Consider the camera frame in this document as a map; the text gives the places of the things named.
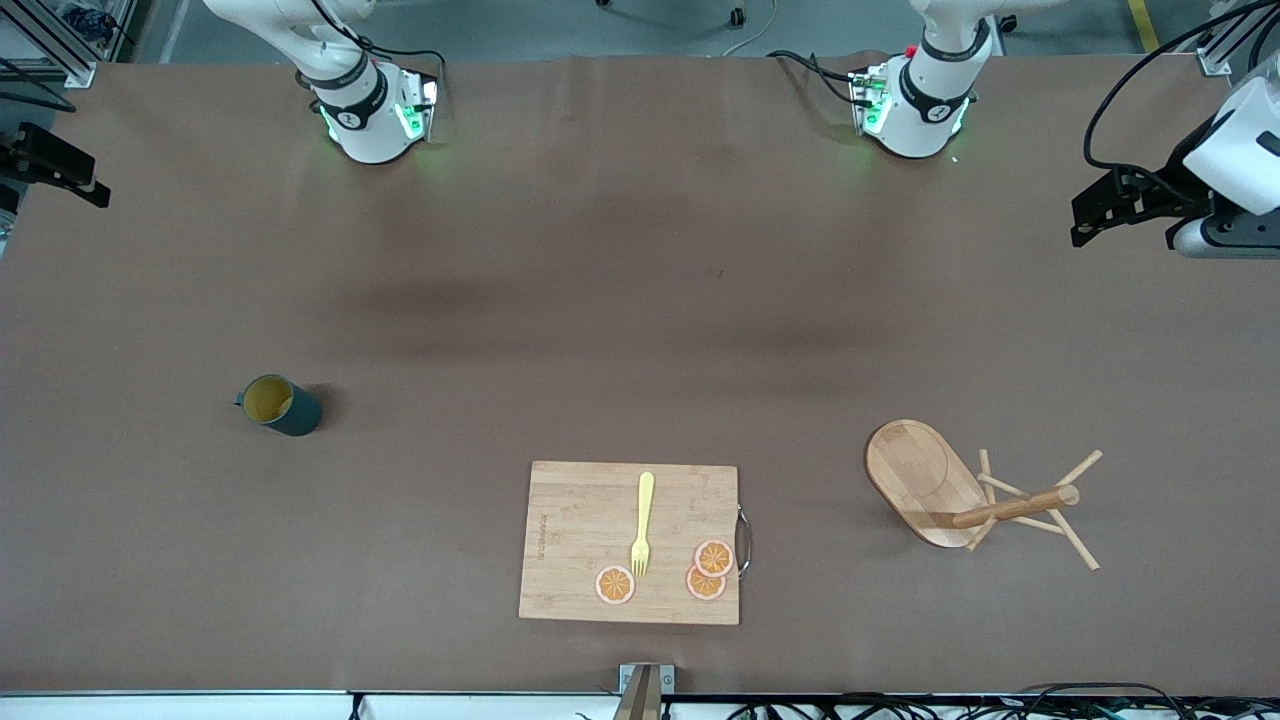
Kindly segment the brown table cover sheet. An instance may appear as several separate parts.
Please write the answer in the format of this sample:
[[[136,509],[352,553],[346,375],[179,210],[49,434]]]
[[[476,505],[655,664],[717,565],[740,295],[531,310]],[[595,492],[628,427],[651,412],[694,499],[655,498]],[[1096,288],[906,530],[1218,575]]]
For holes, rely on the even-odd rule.
[[[942,158],[767,59],[456,64],[349,161],[284,67],[115,65],[0,259],[0,691],[1280,694],[1280,261],[1084,249],[1121,56],[998,58]],[[234,405],[279,374],[289,437]],[[864,468],[923,421],[1065,509],[918,539]],[[518,616],[536,460],[730,465],[736,626]]]

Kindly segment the yellow plastic fork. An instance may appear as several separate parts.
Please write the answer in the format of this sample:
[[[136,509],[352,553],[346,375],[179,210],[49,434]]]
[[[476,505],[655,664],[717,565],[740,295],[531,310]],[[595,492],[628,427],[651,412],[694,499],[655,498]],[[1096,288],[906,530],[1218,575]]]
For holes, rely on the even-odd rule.
[[[648,539],[648,532],[655,480],[657,479],[653,471],[643,471],[637,480],[636,534],[630,550],[631,573],[636,579],[645,575],[650,561],[652,550]]]

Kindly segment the dark teal ribbed cup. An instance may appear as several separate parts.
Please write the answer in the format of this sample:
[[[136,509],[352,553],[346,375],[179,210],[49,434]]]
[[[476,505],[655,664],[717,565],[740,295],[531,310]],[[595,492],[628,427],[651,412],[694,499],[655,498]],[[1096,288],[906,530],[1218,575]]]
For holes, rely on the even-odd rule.
[[[256,425],[289,437],[306,436],[323,420],[320,401],[279,374],[251,380],[236,396],[234,405]]]

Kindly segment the aluminium frame profile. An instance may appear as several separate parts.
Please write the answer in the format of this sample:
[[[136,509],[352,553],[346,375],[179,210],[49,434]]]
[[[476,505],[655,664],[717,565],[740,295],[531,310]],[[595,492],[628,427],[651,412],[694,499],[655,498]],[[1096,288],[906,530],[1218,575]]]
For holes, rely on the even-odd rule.
[[[1280,29],[1280,0],[1249,14],[1222,19],[1239,6],[1261,0],[1213,0],[1210,19],[1213,24],[1188,41],[1206,76],[1230,76],[1234,70],[1252,70],[1266,47],[1270,35]]]
[[[52,0],[0,0],[0,59],[31,76],[87,88],[99,54],[55,13]]]

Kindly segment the white front rail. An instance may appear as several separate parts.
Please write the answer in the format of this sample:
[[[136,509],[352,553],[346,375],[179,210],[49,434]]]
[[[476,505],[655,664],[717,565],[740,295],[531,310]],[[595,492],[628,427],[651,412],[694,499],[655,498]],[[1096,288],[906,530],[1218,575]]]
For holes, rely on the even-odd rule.
[[[613,720],[608,694],[10,694],[0,720]],[[1198,700],[1178,712],[1135,700],[1050,696],[860,703],[667,700],[669,720],[1280,720],[1280,700]]]

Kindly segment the wooden mug tree rack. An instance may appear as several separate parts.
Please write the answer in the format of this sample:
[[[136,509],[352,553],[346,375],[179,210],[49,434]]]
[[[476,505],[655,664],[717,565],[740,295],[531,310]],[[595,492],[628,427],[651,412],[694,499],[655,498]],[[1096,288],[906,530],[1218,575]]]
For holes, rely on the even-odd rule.
[[[987,450],[972,470],[937,429],[900,419],[870,436],[864,468],[879,496],[929,546],[972,552],[997,525],[1012,523],[1062,537],[1096,571],[1098,560],[1064,511],[1079,503],[1076,482],[1102,457],[1094,450],[1048,489],[1029,493],[993,475]]]

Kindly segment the bamboo cutting board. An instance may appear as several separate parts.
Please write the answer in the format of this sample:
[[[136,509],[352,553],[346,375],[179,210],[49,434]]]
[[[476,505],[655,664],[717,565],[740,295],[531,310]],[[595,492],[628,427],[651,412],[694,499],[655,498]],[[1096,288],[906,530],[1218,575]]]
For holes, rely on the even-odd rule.
[[[637,480],[655,475],[648,532],[650,561],[634,597],[603,603],[594,591],[605,566],[631,568]],[[530,473],[518,615],[529,620],[736,626],[740,623],[739,471],[732,466],[654,462],[536,461]],[[713,601],[685,585],[704,541],[733,546],[736,568]]]

